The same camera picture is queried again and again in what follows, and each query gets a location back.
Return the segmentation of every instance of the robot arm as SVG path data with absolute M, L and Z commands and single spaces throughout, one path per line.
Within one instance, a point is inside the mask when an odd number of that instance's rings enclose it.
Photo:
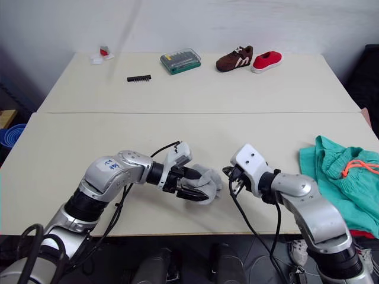
M 22 276 L 29 261 L 23 258 L 0 274 L 0 282 L 30 283 L 28 281 L 32 279 L 33 283 L 48 284 L 57 281 L 60 275 L 54 274 L 54 271 L 63 260 L 61 248 L 65 252 L 66 262 L 77 259 L 83 253 L 90 239 L 89 233 L 98 224 L 105 207 L 128 184 L 147 182 L 156 185 L 160 191 L 176 192 L 179 198 L 192 201 L 208 199 L 204 192 L 180 184 L 181 178 L 201 177 L 196 170 L 184 167 L 191 160 L 192 154 L 186 143 L 175 145 L 164 164 L 131 150 L 97 159 L 88 167 L 74 194 L 44 229 L 43 240 L 41 238 L 38 244 L 41 246 L 40 253 L 31 267 L 33 271 L 26 273 L 30 276 Z
M 278 202 L 294 214 L 324 283 L 373 283 L 341 214 L 322 197 L 313 179 L 273 171 L 249 144 L 230 162 L 233 167 L 223 171 L 229 180 L 237 182 L 235 195 L 245 187 L 264 202 Z

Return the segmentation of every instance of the white wall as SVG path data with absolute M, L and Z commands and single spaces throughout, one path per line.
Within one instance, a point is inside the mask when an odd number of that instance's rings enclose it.
M 322 53 L 340 79 L 379 43 L 378 0 L 0 0 L 0 47 L 46 96 L 75 51 Z M 136 18 L 130 36 L 125 26 Z

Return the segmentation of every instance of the label sticker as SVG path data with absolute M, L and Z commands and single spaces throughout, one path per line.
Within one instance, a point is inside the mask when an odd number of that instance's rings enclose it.
M 113 159 L 103 160 L 96 167 L 102 172 L 115 172 L 120 169 L 120 165 Z

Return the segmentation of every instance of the brown sneaker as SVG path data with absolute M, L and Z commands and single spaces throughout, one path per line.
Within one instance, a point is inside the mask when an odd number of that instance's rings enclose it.
M 218 59 L 216 67 L 221 72 L 231 71 L 238 67 L 250 65 L 253 57 L 253 47 L 238 47 L 233 52 Z

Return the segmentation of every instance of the green cloth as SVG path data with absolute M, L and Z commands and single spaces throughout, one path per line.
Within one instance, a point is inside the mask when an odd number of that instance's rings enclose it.
M 323 136 L 316 138 L 316 146 L 300 149 L 301 173 L 318 182 L 320 193 L 337 207 L 348 228 L 379 238 L 379 175 L 353 167 L 343 178 L 342 171 L 355 159 L 379 164 L 378 153 L 345 148 Z

